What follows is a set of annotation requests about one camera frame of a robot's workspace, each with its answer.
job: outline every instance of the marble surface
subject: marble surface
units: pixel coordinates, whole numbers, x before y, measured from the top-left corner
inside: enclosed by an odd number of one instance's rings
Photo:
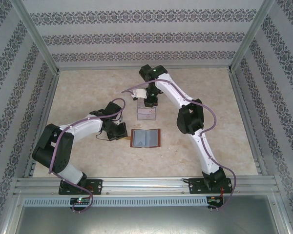
[[[225,68],[170,69],[174,81],[194,99],[200,98],[217,115],[216,127],[207,133],[213,153],[237,175],[257,175],[242,119]],[[131,129],[161,129],[160,148],[130,148],[129,140],[103,141],[89,135],[76,142],[71,162],[88,177],[201,176],[201,165],[189,138],[176,125],[178,110],[159,95],[157,120],[137,120],[137,102],[121,91],[143,83],[138,70],[63,71],[48,123],[63,125],[103,109],[109,101],[126,100],[123,112],[128,134]],[[204,111],[205,127],[213,123]],[[100,135],[106,138],[105,132]],[[50,177],[37,163],[34,177]]]

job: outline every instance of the purple cable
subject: purple cable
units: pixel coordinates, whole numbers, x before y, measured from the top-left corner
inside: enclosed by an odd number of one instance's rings
[[[120,98],[120,97],[118,97],[118,98],[112,100],[112,102],[114,102],[114,101],[116,101],[116,100],[122,100],[123,103],[124,103],[124,106],[122,107],[122,109],[121,109],[119,112],[116,112],[116,113],[114,113],[114,114],[112,114],[112,115],[107,115],[107,116],[95,116],[95,117],[84,118],[84,119],[78,120],[78,121],[72,123],[70,126],[66,127],[66,128],[60,133],[60,135],[59,135],[59,137],[58,137],[58,139],[57,139],[57,142],[56,142],[56,144],[55,144],[55,147],[54,147],[54,151],[53,151],[53,155],[52,155],[52,159],[51,159],[51,163],[50,163],[50,167],[49,167],[49,174],[52,173],[53,164],[54,164],[54,161],[55,161],[55,158],[56,158],[56,153],[57,153],[57,150],[58,150],[59,142],[60,142],[60,140],[61,140],[63,134],[64,134],[68,129],[70,129],[70,127],[73,127],[73,126],[75,126],[75,125],[78,124],[78,123],[85,122],[85,121],[89,121],[89,120],[94,120],[94,119],[98,119],[98,118],[109,118],[109,117],[113,117],[113,116],[118,115],[119,113],[121,113],[121,112],[125,109],[125,107],[126,107],[126,102],[125,102],[124,99],[122,99],[122,98]],[[84,191],[86,191],[87,193],[89,193],[89,195],[90,195],[90,197],[91,197],[91,202],[90,202],[89,205],[88,205],[86,208],[84,208],[82,211],[78,211],[78,213],[85,212],[86,210],[88,210],[88,209],[91,207],[91,205],[92,205],[92,203],[93,203],[93,199],[94,199],[94,198],[93,198],[93,195],[92,195],[92,193],[91,193],[91,191],[89,191],[88,189],[85,189],[85,188],[83,188],[83,187],[81,187],[81,186],[79,186],[79,185],[77,185],[77,184],[74,184],[74,183],[72,183],[72,182],[70,182],[70,181],[64,179],[62,176],[60,176],[60,175],[58,175],[58,174],[56,174],[56,173],[53,173],[53,174],[56,175],[58,178],[62,179],[63,181],[65,181],[66,183],[68,183],[68,184],[70,184],[70,185],[72,185],[72,186],[74,186],[74,187],[76,187],[76,188],[78,188],[78,189],[84,190]],[[75,212],[75,210],[74,210],[75,205],[76,205],[76,203],[74,203],[74,204],[73,204],[73,207],[72,207],[73,212]]]
[[[217,123],[217,118],[216,118],[216,115],[215,115],[214,111],[213,111],[211,108],[209,108],[208,106],[204,105],[204,104],[201,104],[201,103],[199,103],[199,102],[196,102],[196,101],[192,101],[192,100],[187,99],[187,98],[183,95],[183,93],[181,93],[181,91],[176,87],[176,85],[175,85],[174,83],[171,83],[170,81],[165,80],[165,79],[154,79],[154,80],[150,80],[150,81],[147,81],[147,82],[145,82],[145,83],[138,84],[138,85],[133,86],[133,87],[131,87],[131,88],[129,88],[129,89],[126,89],[126,90],[122,91],[122,93],[131,92],[131,90],[133,90],[133,89],[136,89],[136,88],[139,88],[140,86],[143,86],[143,85],[146,85],[146,84],[150,84],[150,83],[154,83],[154,82],[166,82],[166,83],[170,84],[170,85],[171,85],[171,86],[177,91],[177,93],[178,93],[181,97],[183,97],[186,101],[191,102],[191,103],[196,104],[196,105],[199,105],[199,106],[202,106],[203,108],[207,109],[207,110],[213,115],[213,118],[214,118],[214,123],[213,123],[213,125],[212,125],[210,128],[207,128],[207,129],[203,130],[203,131],[200,133],[200,138],[201,138],[201,140],[202,140],[203,148],[204,148],[206,154],[208,155],[209,159],[212,160],[212,161],[213,161],[216,165],[218,165],[219,167],[222,167],[222,168],[224,168],[224,169],[230,171],[230,172],[232,173],[232,175],[233,175],[234,185],[233,185],[233,188],[232,188],[232,192],[231,192],[231,194],[229,195],[228,200],[226,201],[226,203],[223,204],[223,205],[219,208],[219,209],[222,209],[222,208],[228,203],[228,201],[231,199],[231,197],[232,197],[232,195],[233,195],[233,193],[234,193],[234,190],[235,190],[235,187],[236,187],[236,175],[235,175],[235,173],[233,172],[233,170],[231,170],[231,169],[228,168],[228,167],[225,167],[225,166],[221,165],[221,164],[218,163],[215,159],[213,159],[213,158],[211,157],[211,155],[209,154],[209,152],[208,152],[208,150],[207,150],[207,148],[206,148],[206,145],[204,144],[202,134],[203,134],[203,133],[206,133],[206,132],[208,132],[208,131],[210,131],[210,130],[212,130],[212,129],[216,126],[216,123]]]

